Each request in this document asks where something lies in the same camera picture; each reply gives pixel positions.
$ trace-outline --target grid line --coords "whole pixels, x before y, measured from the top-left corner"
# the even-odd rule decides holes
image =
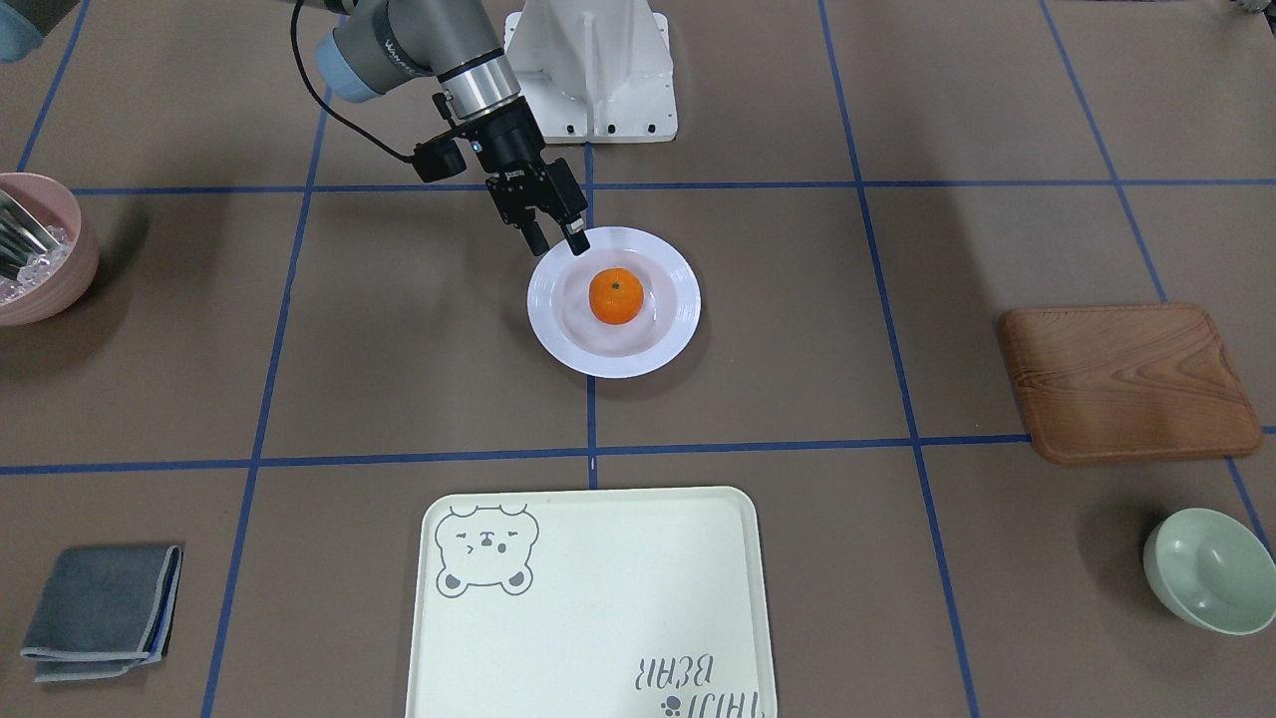
[[[957,187],[957,186],[1276,186],[1276,177],[1222,177],[1222,179],[984,179],[984,180],[795,180],[795,181],[647,181],[615,182],[591,181],[586,177],[582,187],[592,191],[661,191],[698,189],[872,189]],[[209,186],[78,186],[71,191],[80,196],[134,196],[174,194],[302,194],[313,193],[403,193],[403,191],[486,191],[482,184],[316,184],[305,185],[209,185]]]
[[[1236,460],[1229,457],[1226,463],[1228,472],[1231,473],[1231,481],[1236,485],[1236,494],[1240,495],[1240,502],[1245,505],[1245,514],[1249,515],[1249,523],[1254,527],[1254,536],[1267,547],[1267,553],[1271,553],[1272,545],[1267,543],[1267,533],[1263,532],[1263,524],[1258,520],[1258,510],[1254,509],[1254,502],[1249,500],[1249,490],[1245,488],[1245,480],[1240,476],[1240,469],[1236,468]]]
[[[720,444],[657,444],[614,446],[570,446],[561,449],[504,449],[486,451],[424,451],[408,454],[346,454],[276,457],[260,459],[197,459],[189,462],[121,462],[85,464],[28,464],[0,467],[0,477],[57,474],[100,474],[122,472],[191,472],[202,469],[350,467],[367,464],[431,464],[449,462],[495,462],[507,459],[563,459],[574,457],[634,457],[652,454],[731,454],[753,451],[824,451],[851,449],[889,449],[912,446],[909,437],[847,439],[806,441],[745,441]],[[980,446],[989,444],[1027,444],[1027,435],[974,435],[919,437],[921,446]]]
[[[324,92],[324,102],[330,101],[332,89]],[[248,539],[248,523],[253,513],[253,496],[256,492],[256,474],[262,465],[262,449],[265,445],[265,429],[271,420],[271,403],[274,399],[274,381],[279,371],[279,356],[283,352],[283,337],[288,326],[288,310],[292,302],[292,282],[297,275],[297,260],[301,256],[301,244],[306,233],[306,221],[310,217],[310,200],[314,196],[315,175],[319,172],[319,156],[323,148],[324,128],[328,115],[319,114],[315,126],[314,145],[310,150],[310,167],[306,173],[308,190],[301,195],[301,209],[297,214],[297,228],[292,238],[292,254],[288,258],[288,272],[283,281],[283,293],[279,300],[279,315],[274,328],[274,343],[271,348],[271,363],[265,372],[265,386],[262,390],[262,408],[258,413],[256,435],[253,440],[253,457],[249,460],[248,477],[244,481],[244,497],[240,501],[239,523],[235,529],[235,545],[231,548],[230,568],[226,573],[226,590],[222,596],[222,611],[217,620],[217,635],[213,654],[208,664],[208,682],[204,686],[202,718],[211,718],[217,700],[217,682],[222,671],[222,656],[226,649],[226,636],[230,631],[231,611],[235,607],[235,589],[239,585],[239,569],[244,557],[244,545]]]
[[[1129,228],[1134,233],[1134,241],[1138,244],[1139,254],[1143,256],[1143,264],[1147,267],[1147,273],[1152,279],[1152,286],[1156,288],[1156,295],[1161,301],[1169,301],[1169,296],[1165,292],[1165,286],[1161,283],[1161,277],[1156,270],[1156,264],[1152,260],[1152,254],[1147,247],[1147,242],[1143,241],[1143,232],[1139,230],[1138,221],[1134,218],[1134,209],[1129,204],[1129,198],[1125,195],[1125,185],[1159,185],[1159,186],[1179,186],[1180,181],[1175,180],[1159,180],[1156,182],[1146,182],[1138,180],[1122,180],[1116,173],[1116,166],[1113,163],[1111,154],[1108,152],[1108,143],[1104,142],[1102,133],[1099,130],[1099,122],[1095,120],[1095,115],[1090,108],[1090,102],[1086,99],[1086,93],[1081,88],[1081,79],[1077,77],[1076,68],[1072,65],[1072,59],[1068,56],[1068,48],[1064,46],[1063,36],[1059,33],[1059,27],[1054,22],[1054,15],[1050,14],[1050,6],[1046,0],[1037,0],[1037,5],[1041,8],[1041,14],[1045,17],[1046,26],[1050,28],[1050,34],[1054,37],[1054,43],[1059,50],[1059,57],[1063,60],[1063,66],[1068,71],[1068,79],[1072,82],[1072,88],[1077,93],[1077,101],[1081,102],[1081,108],[1086,114],[1086,121],[1090,124],[1090,130],[1095,135],[1095,143],[1099,145],[1099,152],[1102,154],[1104,165],[1108,167],[1108,173],[1111,176],[1113,185],[1116,189],[1116,196],[1120,199],[1122,209],[1125,212],[1125,218],[1129,221]],[[1215,181],[1212,184],[1259,184],[1257,181],[1245,180],[1228,180],[1226,182]],[[1228,469],[1231,473],[1233,482],[1236,485],[1236,492],[1240,495],[1242,502],[1245,505],[1245,513],[1249,514],[1249,520],[1254,527],[1254,532],[1263,541],[1263,546],[1267,546],[1267,538],[1263,534],[1262,524],[1258,520],[1258,511],[1254,509],[1253,504],[1249,501],[1249,492],[1245,488],[1245,481],[1236,469],[1236,464],[1231,458],[1226,459]]]
[[[846,106],[846,92],[842,87],[842,74],[837,66],[837,51],[833,47],[833,33],[828,24],[828,8],[824,0],[819,0],[819,20],[824,32],[824,46],[828,51],[828,65],[833,75],[833,88],[837,93],[837,106],[842,115],[842,130],[846,134],[846,150],[851,161],[851,171],[855,176],[855,190],[860,203],[860,216],[864,221],[864,235],[869,245],[869,255],[873,259],[873,274],[878,284],[878,295],[882,301],[882,318],[886,321],[887,338],[891,343],[891,357],[894,362],[894,371],[900,384],[900,399],[903,404],[903,416],[909,426],[909,444],[912,446],[912,459],[917,469],[917,483],[921,491],[921,500],[926,509],[926,523],[930,527],[930,541],[935,552],[935,568],[939,571],[939,582],[944,592],[944,604],[948,608],[948,624],[952,629],[953,649],[957,653],[957,663],[961,670],[962,685],[966,690],[966,705],[971,718],[979,718],[979,699],[975,691],[975,680],[971,676],[970,661],[966,656],[966,639],[961,629],[961,616],[957,611],[957,598],[953,594],[952,580],[948,571],[948,557],[944,551],[944,539],[939,529],[939,517],[935,511],[934,496],[930,491],[930,477],[926,472],[926,459],[923,455],[921,444],[917,435],[917,422],[912,412],[912,399],[909,394],[909,379],[903,369],[903,355],[900,351],[900,339],[896,334],[894,318],[891,312],[891,296],[887,292],[886,274],[882,270],[882,256],[878,253],[877,233],[873,228],[873,213],[869,208],[868,191],[864,186],[864,175],[860,170],[859,152],[855,147],[855,131],[851,126],[851,115]]]
[[[75,45],[79,42],[79,33],[84,29],[84,18],[88,17],[89,1],[91,0],[83,0],[83,3],[80,3],[79,14],[75,15],[75,24],[71,27],[71,36],[66,41],[66,48],[63,50],[63,59],[57,62],[57,71],[54,73],[54,79],[48,83],[48,92],[45,94],[45,102],[40,106],[40,114],[36,115],[36,122],[31,128],[31,135],[27,136],[27,145],[22,149],[22,158],[18,159],[19,172],[27,170],[27,163],[31,162],[31,153],[36,150],[36,142],[40,139],[41,130],[45,129],[45,120],[48,119],[48,110],[54,106],[54,97],[57,94],[57,88],[63,84],[63,75],[66,74],[66,66],[70,65],[71,55],[75,54]]]
[[[1081,80],[1077,78],[1076,68],[1072,66],[1072,57],[1068,56],[1068,48],[1063,45],[1063,36],[1059,34],[1059,28],[1054,24],[1054,15],[1050,14],[1046,0],[1037,0],[1037,5],[1040,5],[1041,14],[1050,28],[1050,34],[1054,37],[1055,47],[1059,48],[1059,57],[1063,60],[1063,68],[1068,71],[1068,79],[1072,82],[1072,89],[1077,93],[1077,101],[1081,102],[1081,110],[1086,114],[1090,131],[1095,135],[1095,144],[1099,145],[1104,166],[1108,167],[1108,173],[1111,176],[1113,186],[1116,189],[1116,198],[1125,212],[1125,221],[1129,222],[1129,230],[1134,233],[1134,242],[1138,244],[1138,251],[1143,256],[1143,265],[1147,267],[1147,274],[1152,279],[1152,287],[1156,288],[1156,296],[1161,301],[1168,301],[1165,287],[1161,286],[1161,275],[1156,272],[1156,264],[1152,263],[1152,253],[1147,249],[1147,242],[1143,241],[1143,231],[1138,227],[1138,219],[1134,218],[1134,209],[1129,205],[1129,198],[1125,196],[1125,189],[1120,176],[1116,173],[1116,165],[1113,163],[1111,154],[1108,152],[1108,143],[1104,142],[1104,135],[1099,131],[1099,122],[1090,108],[1090,101],[1086,99],[1086,93],[1081,89]]]

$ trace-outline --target white plate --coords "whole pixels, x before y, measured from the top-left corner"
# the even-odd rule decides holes
[[[435,502],[421,523],[407,718],[498,715],[775,718],[749,497],[704,487]]]
[[[667,365],[701,320],[701,284],[690,264],[656,235],[633,227],[586,231],[590,250],[572,255],[565,241],[532,272],[527,315],[536,338],[573,370],[609,380],[637,377]],[[590,310],[590,281],[624,267],[647,289],[638,316],[612,325]]]

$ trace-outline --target black cable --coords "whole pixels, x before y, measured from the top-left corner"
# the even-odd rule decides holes
[[[323,107],[324,112],[328,112],[329,115],[332,115],[332,119],[337,120],[338,122],[341,122],[341,124],[348,126],[350,129],[357,131],[359,134],[364,135],[365,139],[367,139],[369,142],[371,142],[376,147],[380,147],[387,154],[389,154],[390,157],[394,157],[399,162],[411,163],[412,162],[412,157],[410,157],[407,154],[401,154],[401,153],[396,152],[393,147],[390,147],[389,144],[385,144],[380,139],[376,139],[373,135],[373,133],[370,133],[366,129],[364,129],[364,128],[356,125],[355,122],[347,120],[346,117],[341,116],[336,110],[333,110],[332,107],[329,107],[328,103],[323,101],[323,97],[319,97],[319,93],[315,92],[315,85],[310,84],[310,75],[306,74],[306,65],[305,65],[305,62],[301,61],[301,47],[297,45],[297,18],[301,17],[301,5],[302,5],[304,1],[305,0],[297,0],[296,4],[292,6],[291,34],[292,34],[292,59],[297,61],[297,71],[301,73],[301,82],[304,82],[306,84],[306,92],[309,92],[310,97],[313,97],[314,101],[318,102],[320,107]]]

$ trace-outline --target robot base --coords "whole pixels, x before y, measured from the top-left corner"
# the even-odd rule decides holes
[[[505,19],[505,50],[547,143],[678,134],[669,20],[644,0],[528,0]]]

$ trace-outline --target light green bowl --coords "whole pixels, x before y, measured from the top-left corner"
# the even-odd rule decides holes
[[[1243,636],[1276,617],[1276,564],[1240,522],[1184,509],[1143,545],[1143,573],[1156,598],[1193,626]]]

